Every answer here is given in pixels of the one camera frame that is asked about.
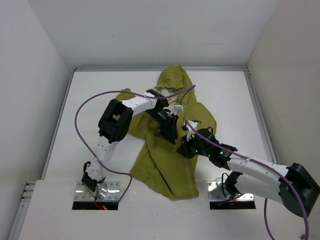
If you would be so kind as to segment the olive green hooded jacket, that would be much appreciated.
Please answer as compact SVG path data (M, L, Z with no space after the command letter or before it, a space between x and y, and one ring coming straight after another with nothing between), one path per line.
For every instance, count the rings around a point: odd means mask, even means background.
M181 65L172 65L164 69L154 87L159 93L169 96L169 105L181 102L184 110L178 114L177 129L181 138L186 133L182 124L188 121L199 121L197 129L211 127L217 131L217 122L211 112L196 99L195 91L186 96L181 92L192 86L192 81ZM129 134L145 140L145 144L130 170L130 174L146 184L153 191L169 199L190 199L199 196L195 181L195 169L198 158L185 158L177 152L180 145L171 144L164 139L158 130L158 123L146 112L134 116L129 127Z

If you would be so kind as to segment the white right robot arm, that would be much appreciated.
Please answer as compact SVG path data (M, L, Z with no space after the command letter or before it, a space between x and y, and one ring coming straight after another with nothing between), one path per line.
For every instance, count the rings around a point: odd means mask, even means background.
M204 156L218 168L230 171L222 189L230 197L254 194L278 202L299 217L308 217L320 196L320 187L304 166L255 160L240 155L236 147L219 143L213 128L182 126L186 135L177 152L190 159Z

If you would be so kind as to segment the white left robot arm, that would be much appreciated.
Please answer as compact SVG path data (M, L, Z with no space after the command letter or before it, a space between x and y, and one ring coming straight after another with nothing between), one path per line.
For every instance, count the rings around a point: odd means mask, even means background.
M101 163L110 160L120 141L129 132L130 124L134 116L147 113L158 123L158 131L164 139L175 144L178 139L178 116L169 113L166 97L153 89L143 94L135 95L128 100L112 99L98 122L98 146L94 153L95 160L84 171L82 183L95 192L98 183L101 183L106 174Z

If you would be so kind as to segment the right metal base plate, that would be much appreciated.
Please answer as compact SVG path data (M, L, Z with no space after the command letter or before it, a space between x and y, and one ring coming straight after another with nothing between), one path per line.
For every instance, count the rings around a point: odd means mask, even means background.
M207 181L208 199L210 203L230 203L230 202L253 202L254 195L251 193L238 194L232 197L226 190L222 190L222 182Z

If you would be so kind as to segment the metal base plate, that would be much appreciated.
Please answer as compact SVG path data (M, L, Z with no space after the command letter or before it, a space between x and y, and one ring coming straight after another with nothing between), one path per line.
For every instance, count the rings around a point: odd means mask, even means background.
M76 202L117 202L120 199L120 182L106 181L98 183L95 191L89 190L82 182L77 182L74 201Z
M253 202L254 195L251 193L238 194L232 197L226 190L222 190L222 182L207 181L208 199L210 203L230 203L230 202Z

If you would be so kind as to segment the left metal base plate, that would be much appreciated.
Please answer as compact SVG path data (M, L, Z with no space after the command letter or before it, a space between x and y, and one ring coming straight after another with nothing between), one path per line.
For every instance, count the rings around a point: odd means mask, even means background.
M95 191L89 190L82 182L77 182L74 201L76 202L117 202L120 199L120 182L106 181L98 183Z

